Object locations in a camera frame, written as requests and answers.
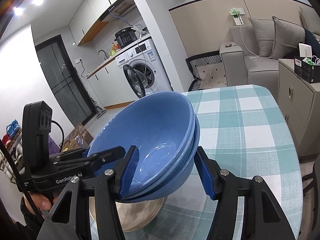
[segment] teal and white tablecloth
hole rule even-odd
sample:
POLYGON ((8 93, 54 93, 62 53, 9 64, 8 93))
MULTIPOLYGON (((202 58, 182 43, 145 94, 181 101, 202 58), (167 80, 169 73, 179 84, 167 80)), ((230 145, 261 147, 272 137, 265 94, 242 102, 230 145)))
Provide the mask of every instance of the teal and white tablecloth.
MULTIPOLYGON (((280 203, 295 237, 302 218, 302 181, 297 153, 287 124, 271 93, 245 85, 183 93, 200 123, 200 142, 210 159, 234 175, 262 176, 280 203)), ((184 185, 166 197, 144 228, 125 233, 127 240, 204 240, 217 201, 204 193, 194 166, 184 185)), ((233 239, 240 239, 244 199, 239 198, 233 239)), ((92 239, 97 239, 92 220, 92 239)))

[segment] cabinet handle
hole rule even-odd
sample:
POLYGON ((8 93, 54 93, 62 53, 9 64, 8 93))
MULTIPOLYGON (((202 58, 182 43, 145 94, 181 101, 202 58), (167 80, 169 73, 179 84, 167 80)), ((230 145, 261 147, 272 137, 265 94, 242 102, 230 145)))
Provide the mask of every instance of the cabinet handle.
POLYGON ((289 99, 293 100, 293 87, 289 87, 289 99))

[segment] nightstand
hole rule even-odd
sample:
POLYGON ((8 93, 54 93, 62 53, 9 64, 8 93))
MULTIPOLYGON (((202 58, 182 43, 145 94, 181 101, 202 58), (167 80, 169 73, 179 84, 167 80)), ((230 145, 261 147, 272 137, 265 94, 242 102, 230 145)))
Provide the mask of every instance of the nightstand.
POLYGON ((279 59, 278 106, 291 132, 298 156, 320 152, 320 83, 294 73, 293 59, 279 59))

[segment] blue shoe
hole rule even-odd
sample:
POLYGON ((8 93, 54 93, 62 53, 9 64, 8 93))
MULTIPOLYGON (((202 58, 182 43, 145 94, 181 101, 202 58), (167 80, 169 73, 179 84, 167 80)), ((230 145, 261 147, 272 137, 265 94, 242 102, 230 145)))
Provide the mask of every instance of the blue shoe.
POLYGON ((14 131, 13 131, 13 128, 12 128, 12 125, 9 124, 7 126, 7 135, 9 135, 10 139, 12 140, 14 138, 14 131))
POLYGON ((14 121, 11 123, 12 129, 14 134, 17 134, 19 130, 21 129, 20 125, 18 124, 18 121, 14 119, 14 121))

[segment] sofa armrest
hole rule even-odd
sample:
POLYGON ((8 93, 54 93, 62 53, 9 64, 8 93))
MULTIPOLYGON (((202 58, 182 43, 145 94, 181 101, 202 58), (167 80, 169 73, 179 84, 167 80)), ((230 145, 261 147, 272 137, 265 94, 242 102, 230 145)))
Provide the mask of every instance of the sofa armrest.
POLYGON ((220 55, 226 71, 228 87, 247 85, 247 70, 242 48, 234 42, 222 42, 220 44, 220 55), (228 43, 231 43, 232 46, 226 48, 225 45, 228 43))

